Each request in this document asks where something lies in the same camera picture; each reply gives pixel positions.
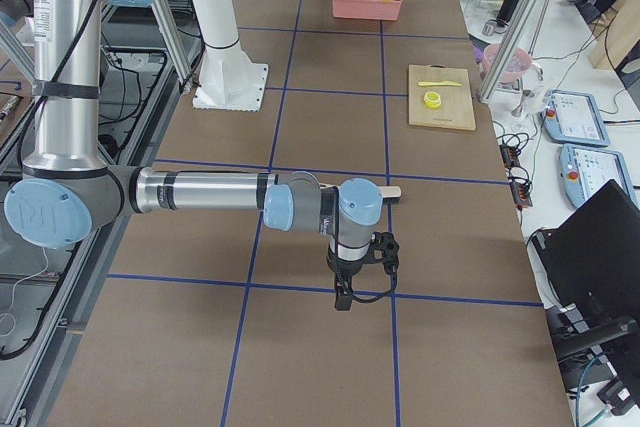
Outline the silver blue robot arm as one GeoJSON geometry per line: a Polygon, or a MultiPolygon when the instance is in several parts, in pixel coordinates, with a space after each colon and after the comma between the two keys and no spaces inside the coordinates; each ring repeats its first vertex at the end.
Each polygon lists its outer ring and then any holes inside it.
{"type": "Polygon", "coordinates": [[[398,244],[376,228],[383,194],[366,179],[331,186],[304,171],[157,171],[124,154],[102,154],[105,4],[150,7],[180,79],[191,78],[167,0],[33,0],[34,147],[21,157],[23,177],[4,200],[5,216],[17,234],[40,247],[60,248],[132,214],[258,210],[269,228],[328,237],[327,263],[339,311],[358,301],[353,279],[364,266],[379,264],[390,278],[397,276],[398,244]]]}

